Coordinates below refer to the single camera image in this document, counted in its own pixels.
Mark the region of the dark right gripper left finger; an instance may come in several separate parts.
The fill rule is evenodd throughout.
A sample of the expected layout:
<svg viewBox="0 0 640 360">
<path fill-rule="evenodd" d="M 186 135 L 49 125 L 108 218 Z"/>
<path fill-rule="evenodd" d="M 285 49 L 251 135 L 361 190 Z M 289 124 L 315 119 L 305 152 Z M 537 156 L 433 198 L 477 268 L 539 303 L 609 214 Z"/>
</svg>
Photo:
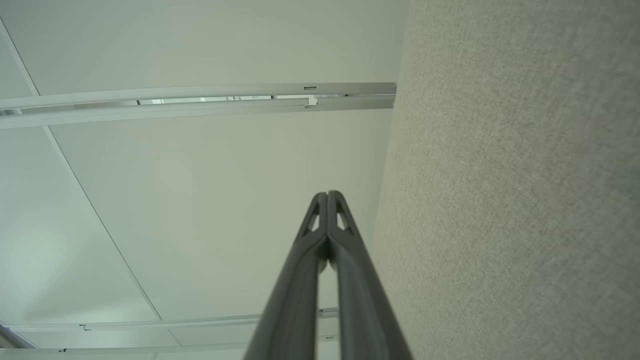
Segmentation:
<svg viewBox="0 0 640 360">
<path fill-rule="evenodd" d="M 329 258 L 327 203 L 327 193 L 311 199 L 245 360 L 317 358 L 318 282 Z"/>
</svg>

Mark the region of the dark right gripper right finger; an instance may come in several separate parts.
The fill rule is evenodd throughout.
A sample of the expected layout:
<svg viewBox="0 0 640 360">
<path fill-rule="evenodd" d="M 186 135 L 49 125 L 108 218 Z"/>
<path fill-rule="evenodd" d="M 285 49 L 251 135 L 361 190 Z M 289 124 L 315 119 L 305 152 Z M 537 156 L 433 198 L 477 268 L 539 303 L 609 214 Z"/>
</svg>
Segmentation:
<svg viewBox="0 0 640 360">
<path fill-rule="evenodd" d="M 328 193 L 328 237 L 338 278 L 343 360 L 411 360 L 413 355 L 340 191 Z"/>
</svg>

